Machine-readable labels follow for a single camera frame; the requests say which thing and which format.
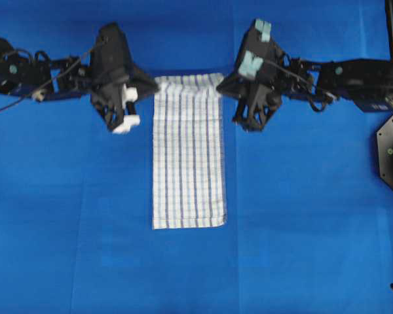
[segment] striped towel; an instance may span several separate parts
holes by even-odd
[[[153,228],[225,223],[221,74],[158,77],[153,124]]]

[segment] towel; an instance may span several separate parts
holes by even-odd
[[[153,118],[153,228],[227,220],[221,74],[158,77]]]

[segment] black cable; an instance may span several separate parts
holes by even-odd
[[[55,77],[52,77],[51,79],[49,79],[48,81],[46,81],[44,84],[42,84],[40,87],[34,89],[32,92],[21,96],[18,100],[16,100],[15,102],[11,103],[10,105],[4,106],[2,108],[0,108],[0,112],[5,111],[11,107],[16,106],[17,104],[21,103],[23,100],[25,100],[26,98],[31,97],[34,93],[42,90],[45,86],[47,86],[48,84],[51,84],[52,82],[54,82],[55,80],[66,76],[71,70],[73,70],[79,63],[81,63],[81,61],[83,59],[85,59],[89,54],[91,54],[93,52],[93,50],[99,48],[100,46],[103,46],[107,41],[103,41],[100,42],[98,44],[95,44],[91,49],[89,49],[88,51],[86,51],[80,58],[78,58],[72,65],[70,65],[63,73],[60,73],[59,75],[56,75]]]
[[[24,50],[24,49],[20,49],[20,48],[16,48],[16,49],[13,49],[12,51],[5,52],[5,53],[1,56],[1,58],[3,59],[4,57],[13,56],[14,54],[17,54],[17,53],[19,53],[19,52],[23,52],[23,53],[27,54],[27,55],[29,56],[29,62],[30,62],[30,63],[35,63],[35,60],[33,59],[32,54],[31,54],[29,51]]]
[[[333,95],[329,90],[325,90],[324,88],[321,88],[321,87],[315,85],[314,83],[305,80],[305,79],[304,79],[303,77],[301,77],[300,75],[297,75],[297,74],[295,74],[295,73],[292,73],[291,71],[288,71],[287,69],[284,69],[283,67],[281,67],[280,65],[276,64],[275,62],[270,61],[270,60],[263,60],[263,62],[265,62],[265,63],[267,63],[267,64],[270,64],[270,65],[272,65],[273,67],[276,67],[277,69],[281,70],[282,72],[284,72],[284,73],[286,73],[286,74],[288,74],[288,75],[290,75],[290,76],[292,76],[292,77],[295,77],[296,79],[300,80],[301,82],[307,84],[307,86],[311,85],[311,86],[313,86],[315,89],[323,91],[323,92],[324,92],[327,96],[329,96],[330,98],[337,99],[337,96]]]

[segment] blue stripe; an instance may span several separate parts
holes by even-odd
[[[160,109],[160,103],[159,104],[157,104],[157,113],[158,113],[158,116],[157,116],[157,119],[158,119],[158,121],[156,121],[155,123],[158,123],[159,125],[158,125],[158,130],[157,130],[157,145],[159,146],[158,147],[158,150],[159,150],[159,160],[158,160],[158,165],[157,165],[157,182],[159,182],[159,195],[158,195],[158,198],[157,198],[157,202],[158,202],[158,204],[157,204],[157,211],[159,212],[159,221],[160,221],[160,219],[161,219],[161,217],[162,217],[162,209],[161,209],[161,207],[162,207],[162,185],[161,185],[161,182],[162,182],[162,175],[161,175],[161,173],[160,173],[160,169],[162,169],[162,158],[160,157],[160,155],[161,155],[161,150],[162,150],[162,117],[161,117],[161,115],[162,115],[162,111],[161,111],[161,109]]]
[[[197,77],[195,77],[195,85],[198,87],[198,82],[197,82]],[[195,225],[198,227],[198,218],[199,218],[199,212],[198,212],[198,188],[197,188],[197,149],[195,145],[195,95],[192,97],[192,146],[193,146],[193,171],[194,171],[194,201],[195,201]]]
[[[210,87],[207,86],[206,98],[205,98],[205,113],[206,113],[206,144],[207,144],[207,174],[208,174],[208,201],[210,207],[210,226],[212,227],[212,190],[211,190],[211,164],[210,164],[210,127],[209,127],[209,116],[208,116],[208,92]]]
[[[188,94],[186,94],[186,100],[185,100],[185,108],[186,108],[186,117],[188,117],[189,116],[189,108],[188,108],[188,106],[189,106],[189,97],[188,97]],[[186,157],[187,157],[187,159],[186,159],[186,169],[187,169],[187,171],[186,171],[186,191],[188,191],[188,208],[189,208],[189,210],[191,210],[191,208],[192,208],[192,202],[191,202],[191,197],[189,196],[189,190],[190,190],[190,188],[189,188],[189,167],[188,167],[188,165],[189,165],[189,146],[188,146],[188,138],[189,138],[189,131],[188,131],[188,120],[186,120],[185,121],[185,123],[186,123],[186,128],[185,128],[185,131],[186,131],[186,134],[185,134],[185,138],[186,138],[186,140],[187,140],[187,142],[186,142],[186,145],[185,145],[185,148],[186,148]]]
[[[170,79],[171,80],[173,80],[173,81],[175,81],[175,77],[170,77]],[[173,88],[173,91],[172,91],[172,94],[173,94],[173,100],[171,100],[171,107],[172,107],[172,119],[171,119],[171,121],[170,121],[170,123],[171,123],[171,125],[172,125],[172,134],[171,134],[171,137],[172,137],[172,149],[171,149],[171,152],[170,152],[170,154],[172,155],[172,199],[173,199],[173,201],[172,201],[172,211],[173,211],[173,223],[174,223],[174,227],[176,227],[176,181],[175,181],[175,179],[176,179],[176,176],[175,176],[175,166],[176,166],[176,164],[175,164],[175,136],[174,136],[174,134],[175,134],[175,120],[174,120],[174,117],[175,117],[175,96],[176,96],[176,82],[174,82],[173,83],[174,84],[174,88]]]
[[[183,185],[182,185],[182,92],[183,92],[183,77],[181,77],[181,91],[179,93],[179,119],[178,119],[178,136],[179,136],[179,191],[180,191],[180,210],[181,210],[181,227],[183,228]]]
[[[202,116],[202,90],[198,90],[198,93],[200,94],[200,105],[199,105],[199,109],[200,109],[200,115]],[[203,153],[203,149],[202,149],[202,119],[198,119],[199,122],[199,131],[200,131],[200,137],[198,138],[198,141],[200,143],[200,187],[201,187],[201,194],[204,195],[204,153]],[[202,218],[207,218],[207,214],[206,214],[206,204],[205,204],[205,199],[201,198],[201,206],[202,206]]]
[[[221,160],[221,187],[223,192],[223,214],[226,213],[226,194],[225,194],[225,165],[224,165],[224,134],[223,134],[223,104],[222,98],[218,99],[218,118],[219,118],[219,134],[220,134],[220,160]]]
[[[166,217],[166,227],[169,228],[169,189],[168,189],[168,89],[170,87],[170,83],[167,84],[166,87],[166,101],[165,101],[165,108],[164,108],[164,195],[165,195],[165,217]]]

